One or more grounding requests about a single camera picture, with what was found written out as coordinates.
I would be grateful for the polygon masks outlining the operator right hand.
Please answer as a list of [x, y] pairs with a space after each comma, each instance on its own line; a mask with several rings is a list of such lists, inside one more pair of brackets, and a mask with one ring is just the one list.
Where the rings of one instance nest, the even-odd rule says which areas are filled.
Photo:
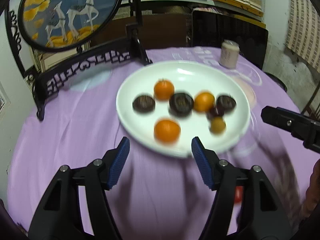
[[320, 185], [319, 185], [319, 173], [320, 173], [320, 160], [318, 160], [310, 176], [310, 184], [305, 194], [305, 200], [303, 203], [303, 217], [308, 218], [319, 202], [320, 197]]

